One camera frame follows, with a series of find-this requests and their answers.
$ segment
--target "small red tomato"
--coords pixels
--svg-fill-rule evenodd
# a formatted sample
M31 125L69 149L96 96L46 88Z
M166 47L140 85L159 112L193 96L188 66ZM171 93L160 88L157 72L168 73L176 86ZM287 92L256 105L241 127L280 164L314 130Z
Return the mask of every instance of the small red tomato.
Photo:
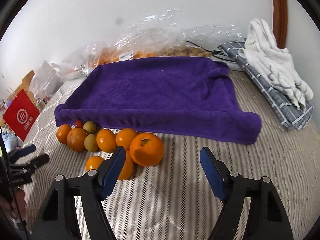
M81 122L80 120L77 120L75 122L75 128L83 128L83 122Z

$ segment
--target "plastic bag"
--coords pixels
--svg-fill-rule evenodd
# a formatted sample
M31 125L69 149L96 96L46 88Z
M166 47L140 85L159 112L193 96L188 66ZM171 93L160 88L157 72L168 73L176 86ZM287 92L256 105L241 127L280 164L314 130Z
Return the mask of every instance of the plastic bag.
M102 47L103 45L92 44L69 54L59 66L60 77L68 80L77 77L77 74L88 76L99 64Z
M29 91L40 103L43 99L50 100L62 84L59 73L45 61L33 76Z
M177 26L179 11L173 9L151 15L127 28L115 44L109 62L156 56L210 57L209 51L222 43L243 41L234 25L206 25L178 32L174 27Z
M176 42L173 29L178 12L179 9L170 9L131 25L114 45L110 61L156 57L163 48L172 46Z
M178 30L180 9L151 15L129 26L114 46L88 45L67 56L60 64L63 81L88 76L106 63L158 56L211 57L211 51L228 41L242 41L234 25L206 25ZM205 49L187 43L191 41Z

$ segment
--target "black cable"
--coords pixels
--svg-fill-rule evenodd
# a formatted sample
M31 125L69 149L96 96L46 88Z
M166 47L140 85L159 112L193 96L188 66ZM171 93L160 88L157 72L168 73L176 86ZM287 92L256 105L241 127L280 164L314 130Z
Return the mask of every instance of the black cable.
M28 232L27 232L27 228L26 228L25 223L23 223L23 219L21 217L21 213L20 213L19 206L18 206L18 201L17 201L16 195L14 193L14 190L13 190L13 187L12 187L12 184L11 184L11 180L10 180L10 176L9 176L9 174L10 174L9 158L8 158L8 155L7 155L7 150L6 150L5 145L4 145L4 141L2 139L2 128L1 128L1 126L0 126L0 131L1 131L0 148L1 148L1 151L2 151L3 158L4 158L5 174L7 176L8 182L9 182L9 187L10 187L10 191L11 191L14 203L16 204L16 207L17 207L17 211L18 211L20 222L21 222L22 227L24 229L24 232L26 234L27 240L29 240L29 235L28 235Z
M0 232L1 239L21 240L21 236L9 222L6 212L0 206Z
M218 58L218 59L224 60L224 61L228 61L228 62L232 62L232 63L237 63L235 60L218 57L217 55L226 57L226 55L220 50L208 50L208 49L205 49L205 48L203 48L203 47L201 47L201 46L199 46L199 45L197 45L197 44L195 44L195 43L193 43L191 41L187 41L187 42L192 44L192 45L195 45L195 46L197 46L197 47L199 47L201 49L204 49L207 52L210 52L212 54L212 56L215 57L215 58Z

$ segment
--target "gray checkered cloth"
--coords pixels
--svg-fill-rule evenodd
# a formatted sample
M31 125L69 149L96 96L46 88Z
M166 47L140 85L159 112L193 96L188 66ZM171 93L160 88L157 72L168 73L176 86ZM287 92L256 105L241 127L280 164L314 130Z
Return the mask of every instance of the gray checkered cloth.
M220 49L227 57L235 60L245 69L246 73L259 88L263 96L271 104L271 107L276 112L281 124L286 129L291 130L296 128L297 130L300 130L303 128L309 122L314 107L307 101L305 112L301 109L298 110L287 96L270 86L261 74L250 66L245 58L239 55L238 50L240 48L244 48L244 42L233 41L218 46L218 49Z

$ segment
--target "orange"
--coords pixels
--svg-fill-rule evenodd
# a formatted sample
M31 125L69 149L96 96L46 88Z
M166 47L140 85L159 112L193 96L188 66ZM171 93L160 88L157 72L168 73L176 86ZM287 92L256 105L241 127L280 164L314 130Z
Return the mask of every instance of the orange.
M131 159L130 152L125 150L125 153L125 162L119 174L118 180L129 179L133 171L133 160Z
M156 54L155 52L149 53L149 54L147 55L147 57L157 57L157 56L158 56L158 54Z
M67 144L68 133L71 130L72 130L72 128L68 124L63 124L62 126L60 126L56 132L56 136L57 136L58 141L63 144Z
M148 57L148 54L140 54L140 57L139 58L144 58L144 57Z
M104 158L100 157L100 156L91 156L87 159L86 163L85 163L85 170L89 171L89 170L96 170L97 168L99 168L100 164L104 161Z
M141 55L142 55L142 52L138 50L137 52L134 53L134 55L133 55L132 58L133 58L133 59L134 59L134 58L140 58Z
M67 137L67 144L71 150L81 152L84 150L84 139L87 133L82 128L73 128Z
M163 143L153 133L141 133L132 140L130 154L135 163L141 166L153 166L163 158Z
M122 146L125 149L129 149L132 140L138 135L138 133L131 128L124 128L116 135L116 144Z
M115 57L111 60L111 62L116 62L116 61L119 61L119 57Z
M117 148L116 135L109 129L102 129L97 134L98 147L106 152L114 152Z

